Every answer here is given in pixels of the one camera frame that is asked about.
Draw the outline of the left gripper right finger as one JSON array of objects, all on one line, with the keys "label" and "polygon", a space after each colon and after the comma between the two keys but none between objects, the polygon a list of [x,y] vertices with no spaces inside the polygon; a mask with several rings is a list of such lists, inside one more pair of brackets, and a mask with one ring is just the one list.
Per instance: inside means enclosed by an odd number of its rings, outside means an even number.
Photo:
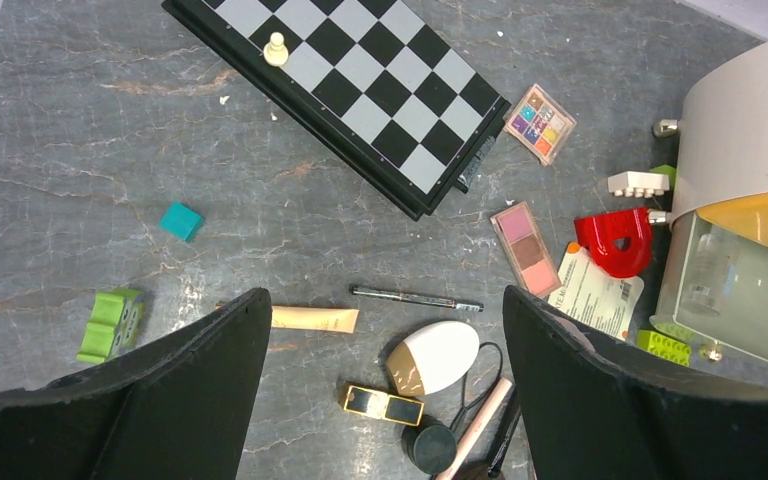
[{"label": "left gripper right finger", "polygon": [[768,479],[768,387],[661,359],[517,286],[503,325],[540,479]]}]

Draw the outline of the clear plastic bottle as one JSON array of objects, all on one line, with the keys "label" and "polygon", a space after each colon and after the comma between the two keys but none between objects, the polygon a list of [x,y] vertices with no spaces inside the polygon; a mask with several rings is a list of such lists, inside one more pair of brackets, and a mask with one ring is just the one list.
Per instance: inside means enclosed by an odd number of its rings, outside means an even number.
[{"label": "clear plastic bottle", "polygon": [[735,234],[716,226],[703,234],[686,270],[680,307],[695,315],[718,317],[734,284],[738,257]]}]

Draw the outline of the white gold egg case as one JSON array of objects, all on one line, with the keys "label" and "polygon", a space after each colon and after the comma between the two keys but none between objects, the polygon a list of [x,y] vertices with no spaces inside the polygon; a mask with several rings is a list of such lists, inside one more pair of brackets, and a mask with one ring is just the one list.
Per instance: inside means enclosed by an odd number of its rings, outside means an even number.
[{"label": "white gold egg case", "polygon": [[402,340],[385,362],[399,395],[439,392],[462,378],[477,358],[479,335],[469,324],[447,320]]}]

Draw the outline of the round drawer organizer box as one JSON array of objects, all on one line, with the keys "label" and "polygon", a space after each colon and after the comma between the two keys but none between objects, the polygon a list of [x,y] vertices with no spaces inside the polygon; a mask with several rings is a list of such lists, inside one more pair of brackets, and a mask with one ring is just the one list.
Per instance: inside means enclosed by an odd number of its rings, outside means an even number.
[{"label": "round drawer organizer box", "polygon": [[[679,138],[669,222],[672,240],[652,326],[702,356],[768,363],[768,42],[722,64],[688,91],[680,118],[658,124]],[[738,237],[730,293],[718,317],[679,305],[690,258],[713,226]]]}]

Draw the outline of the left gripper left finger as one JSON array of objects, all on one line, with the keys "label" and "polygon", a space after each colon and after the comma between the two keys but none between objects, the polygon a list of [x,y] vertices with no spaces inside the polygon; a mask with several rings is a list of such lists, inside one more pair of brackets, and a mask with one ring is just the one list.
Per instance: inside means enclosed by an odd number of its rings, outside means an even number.
[{"label": "left gripper left finger", "polygon": [[271,329],[252,289],[37,390],[0,392],[0,479],[232,479]]}]

